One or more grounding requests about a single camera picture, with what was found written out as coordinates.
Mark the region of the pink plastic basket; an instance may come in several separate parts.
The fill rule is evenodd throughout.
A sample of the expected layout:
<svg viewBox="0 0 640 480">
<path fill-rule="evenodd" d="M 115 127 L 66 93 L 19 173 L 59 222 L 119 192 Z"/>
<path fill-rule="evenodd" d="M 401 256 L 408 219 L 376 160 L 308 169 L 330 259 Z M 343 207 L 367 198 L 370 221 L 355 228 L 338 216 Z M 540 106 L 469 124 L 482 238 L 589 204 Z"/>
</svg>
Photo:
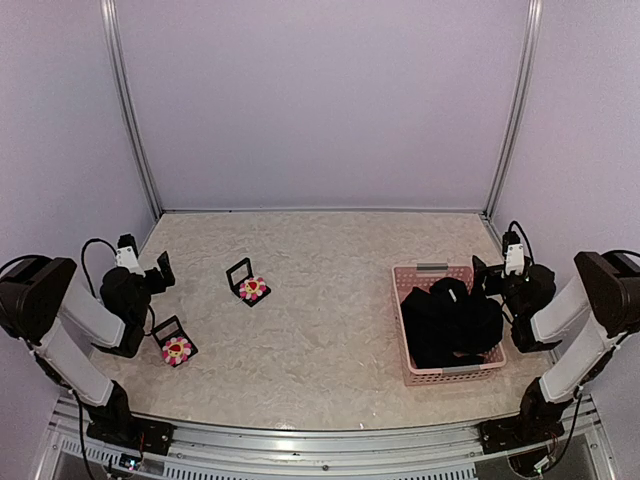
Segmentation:
<svg viewBox="0 0 640 480">
<path fill-rule="evenodd" d="M 507 363 L 503 342 L 500 342 L 491 350 L 482 354 L 484 362 L 479 365 L 427 369 L 417 367 L 407 343 L 404 319 L 401 313 L 401 302 L 411 293 L 414 287 L 428 290 L 436 281 L 445 277 L 463 281 L 468 290 L 471 290 L 473 285 L 473 270 L 471 266 L 447 263 L 418 263 L 391 268 L 391 301 L 394 308 L 402 374 L 404 384 L 408 387 L 484 380 L 498 372 Z"/>
</svg>

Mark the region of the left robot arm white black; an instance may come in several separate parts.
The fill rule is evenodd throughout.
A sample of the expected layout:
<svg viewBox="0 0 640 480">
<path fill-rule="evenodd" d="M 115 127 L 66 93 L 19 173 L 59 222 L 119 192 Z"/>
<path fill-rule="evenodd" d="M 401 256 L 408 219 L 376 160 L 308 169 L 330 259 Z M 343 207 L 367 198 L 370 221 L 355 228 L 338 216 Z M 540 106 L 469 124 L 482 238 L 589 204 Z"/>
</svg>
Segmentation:
<svg viewBox="0 0 640 480">
<path fill-rule="evenodd" d="M 107 354 L 133 358 L 145 337 L 153 292 L 144 277 L 117 266 L 94 297 L 76 278 L 71 258 L 28 254 L 1 268 L 1 326 L 23 341 L 36 363 L 69 390 L 88 415 L 86 434 L 140 454 L 166 455 L 172 424 L 132 413 L 126 390 L 92 363 L 68 325 Z"/>
</svg>

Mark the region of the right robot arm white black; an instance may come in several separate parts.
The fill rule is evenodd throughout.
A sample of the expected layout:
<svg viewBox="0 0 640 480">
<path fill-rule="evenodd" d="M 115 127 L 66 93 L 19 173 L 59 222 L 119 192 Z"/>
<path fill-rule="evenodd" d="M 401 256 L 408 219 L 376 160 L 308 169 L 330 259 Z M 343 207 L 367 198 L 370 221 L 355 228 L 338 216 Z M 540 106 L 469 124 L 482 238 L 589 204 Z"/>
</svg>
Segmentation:
<svg viewBox="0 0 640 480">
<path fill-rule="evenodd" d="M 563 435 L 564 411 L 577 404 L 584 386 L 622 342 L 639 331 L 638 253 L 581 251 L 574 264 L 577 274 L 561 290 L 553 272 L 539 264 L 502 281 L 511 338 L 520 352 L 552 350 L 578 320 L 584 324 L 556 363 L 527 387 L 516 415 L 479 424 L 486 454 Z"/>
</svg>

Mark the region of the black t-shirt blue logo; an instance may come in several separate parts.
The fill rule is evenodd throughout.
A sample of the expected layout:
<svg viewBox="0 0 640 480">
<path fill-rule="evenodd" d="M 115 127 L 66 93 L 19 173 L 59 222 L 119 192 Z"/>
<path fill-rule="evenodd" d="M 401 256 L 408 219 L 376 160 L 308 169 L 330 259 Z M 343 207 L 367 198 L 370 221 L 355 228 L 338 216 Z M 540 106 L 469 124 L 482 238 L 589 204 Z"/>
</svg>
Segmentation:
<svg viewBox="0 0 640 480">
<path fill-rule="evenodd" d="M 503 338 L 500 304 L 451 277 L 401 302 L 409 354 L 419 369 L 480 365 Z"/>
</svg>

